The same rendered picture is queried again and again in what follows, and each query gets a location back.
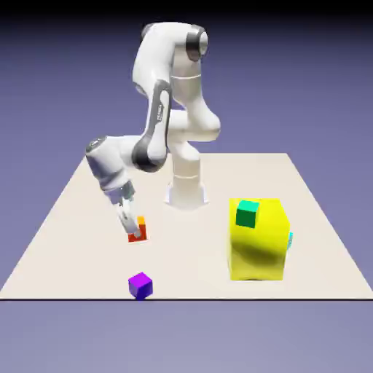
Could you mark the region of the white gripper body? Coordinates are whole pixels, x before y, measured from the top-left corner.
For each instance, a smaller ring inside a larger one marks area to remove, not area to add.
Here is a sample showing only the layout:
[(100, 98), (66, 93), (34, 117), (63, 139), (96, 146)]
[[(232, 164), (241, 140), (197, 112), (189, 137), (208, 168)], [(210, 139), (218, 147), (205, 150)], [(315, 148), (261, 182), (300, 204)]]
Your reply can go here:
[(116, 207), (117, 215), (126, 233), (135, 234), (138, 231), (137, 217), (133, 212), (131, 200), (121, 198)]

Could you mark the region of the small orange cube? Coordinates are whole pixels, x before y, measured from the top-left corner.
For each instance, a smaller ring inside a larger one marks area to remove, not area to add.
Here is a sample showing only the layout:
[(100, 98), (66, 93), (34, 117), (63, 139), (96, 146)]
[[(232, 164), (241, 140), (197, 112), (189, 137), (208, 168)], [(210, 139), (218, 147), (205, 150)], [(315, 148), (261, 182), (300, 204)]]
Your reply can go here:
[(145, 218), (143, 216), (138, 216), (137, 221), (138, 221), (140, 235), (128, 234), (127, 237), (128, 237), (129, 243), (136, 242), (136, 241), (143, 241), (147, 239)]

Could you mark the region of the small purple cube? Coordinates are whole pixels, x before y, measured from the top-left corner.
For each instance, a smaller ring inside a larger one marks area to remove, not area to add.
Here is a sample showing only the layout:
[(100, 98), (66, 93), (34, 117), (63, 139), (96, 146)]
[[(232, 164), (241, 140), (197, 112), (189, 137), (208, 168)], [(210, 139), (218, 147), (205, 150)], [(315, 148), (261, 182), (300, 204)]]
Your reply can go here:
[(137, 300), (143, 300), (153, 294), (152, 279), (140, 272), (128, 279), (130, 294)]

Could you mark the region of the small green cube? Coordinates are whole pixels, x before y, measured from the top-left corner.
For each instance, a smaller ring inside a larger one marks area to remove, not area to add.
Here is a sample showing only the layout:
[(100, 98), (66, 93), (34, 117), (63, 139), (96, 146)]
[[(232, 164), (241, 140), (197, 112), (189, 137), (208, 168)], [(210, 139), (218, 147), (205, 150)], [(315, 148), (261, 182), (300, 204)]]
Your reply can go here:
[(235, 223), (240, 227), (254, 229), (259, 211), (259, 202), (241, 200), (237, 205)]

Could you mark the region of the large yellow box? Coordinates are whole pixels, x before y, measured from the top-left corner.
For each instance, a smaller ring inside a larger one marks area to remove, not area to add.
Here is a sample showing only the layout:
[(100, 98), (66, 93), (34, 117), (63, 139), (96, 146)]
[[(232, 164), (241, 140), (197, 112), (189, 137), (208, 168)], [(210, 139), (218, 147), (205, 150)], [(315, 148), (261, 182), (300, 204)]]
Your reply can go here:
[(279, 199), (248, 199), (259, 202), (254, 229), (237, 226), (237, 205), (242, 198), (230, 198), (228, 207), (228, 266), (231, 280), (282, 280), (286, 263), (290, 222)]

